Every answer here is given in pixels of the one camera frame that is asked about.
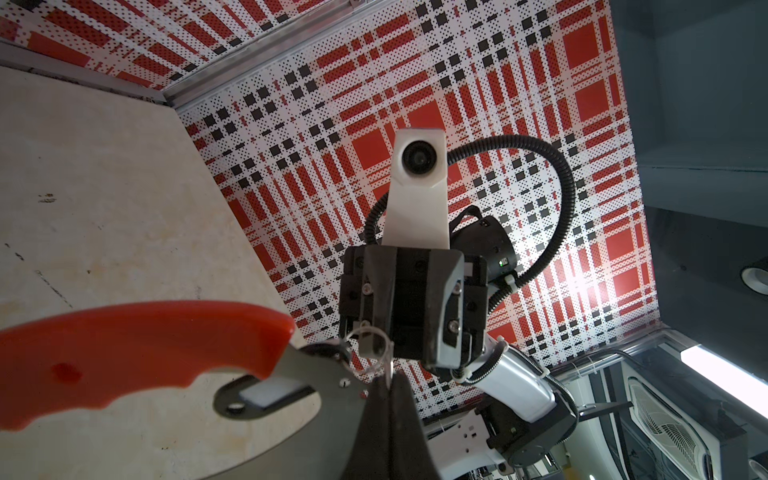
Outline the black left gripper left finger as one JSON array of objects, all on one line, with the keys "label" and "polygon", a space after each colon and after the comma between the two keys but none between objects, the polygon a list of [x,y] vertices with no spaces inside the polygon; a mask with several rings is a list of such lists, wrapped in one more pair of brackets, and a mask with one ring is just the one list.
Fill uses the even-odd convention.
[{"label": "black left gripper left finger", "polygon": [[382,377],[368,390],[356,438],[342,479],[390,477],[390,390]]}]

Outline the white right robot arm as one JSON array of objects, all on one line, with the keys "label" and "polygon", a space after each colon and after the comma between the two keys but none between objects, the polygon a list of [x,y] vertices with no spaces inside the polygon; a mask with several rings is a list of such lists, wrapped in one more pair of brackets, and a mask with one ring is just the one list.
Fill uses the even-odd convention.
[{"label": "white right robot arm", "polygon": [[[457,478],[527,467],[575,430],[572,397],[546,369],[486,329],[494,297],[517,277],[499,221],[476,207],[449,225],[441,249],[353,246],[340,278],[339,333],[382,369],[358,429],[347,479]],[[412,360],[443,382],[484,397],[434,437],[421,426],[412,389],[394,371]]]}]

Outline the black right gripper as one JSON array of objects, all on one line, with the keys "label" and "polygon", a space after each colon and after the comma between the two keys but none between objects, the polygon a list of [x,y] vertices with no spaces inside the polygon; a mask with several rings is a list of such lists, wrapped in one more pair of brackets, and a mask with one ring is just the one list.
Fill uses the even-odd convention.
[{"label": "black right gripper", "polygon": [[489,300],[517,255],[493,216],[476,206],[452,221],[449,249],[359,245],[346,250],[340,277],[339,333],[355,335],[360,355],[388,347],[426,369],[463,369],[485,348]]}]

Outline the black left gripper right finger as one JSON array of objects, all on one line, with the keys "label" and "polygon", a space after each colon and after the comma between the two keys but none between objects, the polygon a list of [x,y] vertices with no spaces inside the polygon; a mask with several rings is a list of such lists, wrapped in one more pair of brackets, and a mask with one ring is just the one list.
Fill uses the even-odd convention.
[{"label": "black left gripper right finger", "polygon": [[389,389],[389,478],[439,479],[418,415],[411,384],[403,374]]}]

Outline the fluorescent ceiling light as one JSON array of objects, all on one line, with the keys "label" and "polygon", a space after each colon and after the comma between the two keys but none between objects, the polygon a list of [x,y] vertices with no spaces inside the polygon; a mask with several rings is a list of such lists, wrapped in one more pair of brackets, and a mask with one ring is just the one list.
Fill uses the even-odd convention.
[{"label": "fluorescent ceiling light", "polygon": [[741,367],[707,350],[701,345],[692,346],[680,353],[682,362],[689,368],[720,387],[741,403],[767,417],[767,382]]}]

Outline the white ceiling air vent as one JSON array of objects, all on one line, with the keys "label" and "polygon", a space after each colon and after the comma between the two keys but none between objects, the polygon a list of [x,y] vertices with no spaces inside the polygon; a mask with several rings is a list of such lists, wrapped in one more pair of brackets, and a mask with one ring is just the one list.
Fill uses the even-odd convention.
[{"label": "white ceiling air vent", "polygon": [[630,416],[651,442],[689,479],[714,479],[710,450],[694,426],[639,378],[625,386]]}]

